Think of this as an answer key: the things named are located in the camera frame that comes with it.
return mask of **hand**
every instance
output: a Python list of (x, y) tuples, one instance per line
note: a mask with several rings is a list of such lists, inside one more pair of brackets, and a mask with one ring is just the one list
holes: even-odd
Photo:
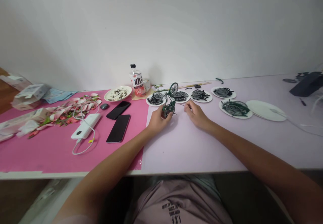
[(210, 130), (210, 128), (214, 124), (214, 122), (204, 114), (201, 107), (195, 104), (192, 100), (189, 100), (185, 104), (184, 111), (188, 114), (194, 125), (201, 130)]
[(147, 129), (149, 129), (150, 132), (155, 134), (161, 132), (171, 121), (173, 112), (169, 113), (167, 118), (164, 120), (162, 118), (162, 111), (163, 105), (159, 106), (158, 109), (151, 114), (150, 122), (147, 126)]

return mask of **forearm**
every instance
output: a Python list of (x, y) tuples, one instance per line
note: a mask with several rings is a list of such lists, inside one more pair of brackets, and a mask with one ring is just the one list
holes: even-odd
[(207, 132), (227, 147), (261, 182), (271, 188), (286, 205), (291, 216), (301, 220), (299, 223), (302, 223), (304, 217), (322, 217), (319, 210), (323, 208), (323, 190), (305, 174), (216, 123), (212, 122)]
[(133, 159), (154, 134), (144, 129), (104, 159), (80, 182), (77, 188), (92, 194), (107, 194), (125, 175)]
[(274, 191), (319, 186), (302, 172), (246, 139), (213, 123), (208, 132), (227, 147), (255, 176)]
[(135, 156), (154, 137), (147, 128), (104, 159), (77, 185), (54, 221), (83, 213), (96, 220), (107, 194), (125, 175)]

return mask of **bowl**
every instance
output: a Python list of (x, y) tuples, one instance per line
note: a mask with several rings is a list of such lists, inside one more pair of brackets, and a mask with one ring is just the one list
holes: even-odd
[[(125, 89), (125, 90), (127, 90), (127, 95), (126, 96), (124, 96), (123, 98), (121, 98), (121, 99), (118, 99), (118, 100), (111, 100), (111, 96), (112, 96), (112, 94), (114, 93), (114, 91), (115, 90), (117, 90), (117, 89)], [(105, 96), (104, 96), (104, 99), (106, 100), (106, 101), (108, 101), (108, 102), (118, 102), (118, 101), (122, 101), (122, 100), (124, 100), (126, 97), (128, 97), (130, 94), (132, 93), (132, 88), (131, 87), (129, 87), (129, 86), (120, 86), (120, 87), (117, 87), (117, 88), (115, 88), (115, 89), (111, 89), (109, 92), (107, 92), (106, 94), (105, 94)]]

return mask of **computer mouse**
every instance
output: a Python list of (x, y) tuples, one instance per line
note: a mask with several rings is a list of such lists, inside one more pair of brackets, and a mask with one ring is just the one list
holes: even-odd
[(101, 109), (107, 109), (108, 107), (109, 107), (108, 104), (103, 104), (103, 105), (100, 106)]

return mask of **screwdriver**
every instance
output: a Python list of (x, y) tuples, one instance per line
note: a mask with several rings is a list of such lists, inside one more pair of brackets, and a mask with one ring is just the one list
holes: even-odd
[(299, 98), (299, 99), (300, 99), (300, 101), (302, 102), (302, 104), (303, 104), (304, 106), (306, 106), (305, 102), (304, 102), (301, 98)]

